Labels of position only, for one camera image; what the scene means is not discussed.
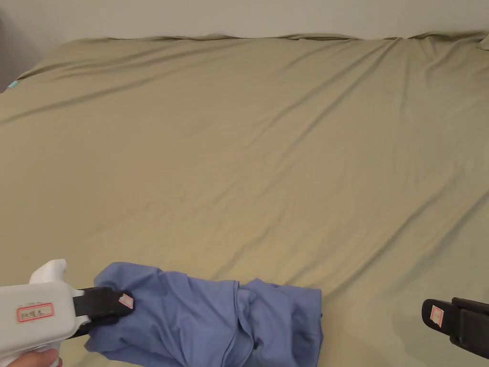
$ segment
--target finger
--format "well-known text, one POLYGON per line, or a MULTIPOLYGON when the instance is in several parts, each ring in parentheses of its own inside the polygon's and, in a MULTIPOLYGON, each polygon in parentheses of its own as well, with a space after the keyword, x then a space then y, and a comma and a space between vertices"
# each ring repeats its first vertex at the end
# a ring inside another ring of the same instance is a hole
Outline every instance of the finger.
POLYGON ((45 352, 29 352, 10 364, 10 367, 50 367, 58 358, 58 351, 49 349, 45 352))

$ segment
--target white wall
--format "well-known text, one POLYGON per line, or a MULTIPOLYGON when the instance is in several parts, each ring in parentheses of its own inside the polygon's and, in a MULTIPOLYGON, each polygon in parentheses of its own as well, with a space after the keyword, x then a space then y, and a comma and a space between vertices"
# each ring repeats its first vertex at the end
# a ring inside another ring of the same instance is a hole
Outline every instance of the white wall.
POLYGON ((339 33, 409 37, 489 28, 488 0, 0 0, 0 87, 83 37, 339 33))

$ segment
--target bed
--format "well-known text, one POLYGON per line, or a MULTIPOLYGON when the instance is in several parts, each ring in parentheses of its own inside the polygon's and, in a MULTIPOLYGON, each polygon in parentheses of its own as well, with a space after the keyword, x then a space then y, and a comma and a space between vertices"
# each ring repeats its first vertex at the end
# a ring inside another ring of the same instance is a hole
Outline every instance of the bed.
MULTIPOLYGON (((67 43, 0 95, 0 277, 320 288, 320 367, 484 366, 420 309, 489 301, 485 36, 67 43)), ((118 364, 83 342, 65 366, 118 364)))

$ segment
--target white label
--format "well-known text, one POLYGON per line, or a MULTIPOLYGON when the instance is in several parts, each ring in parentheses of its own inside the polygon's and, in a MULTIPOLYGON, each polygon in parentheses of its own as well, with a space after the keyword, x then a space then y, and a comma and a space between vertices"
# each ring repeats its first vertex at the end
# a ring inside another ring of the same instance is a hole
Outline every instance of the white label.
POLYGON ((127 294, 123 294, 121 298, 119 298, 119 302, 124 306, 130 308, 131 310, 134 308, 134 299, 129 297, 127 294))
POLYGON ((445 313, 441 308, 436 306, 431 307, 430 319, 439 327, 442 327, 443 313, 445 313))
POLYGON ((17 309, 18 322, 34 321, 53 316, 54 307, 52 303, 36 304, 33 306, 19 307, 17 309))

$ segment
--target crumpled fabric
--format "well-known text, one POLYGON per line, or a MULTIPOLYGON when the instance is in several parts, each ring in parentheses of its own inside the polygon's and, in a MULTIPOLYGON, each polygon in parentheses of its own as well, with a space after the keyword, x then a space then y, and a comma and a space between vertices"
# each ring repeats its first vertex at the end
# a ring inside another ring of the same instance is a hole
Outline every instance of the crumpled fabric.
POLYGON ((208 281, 113 263, 95 286, 130 291, 134 312, 90 332, 86 348, 145 367, 315 367, 321 291, 255 279, 208 281))

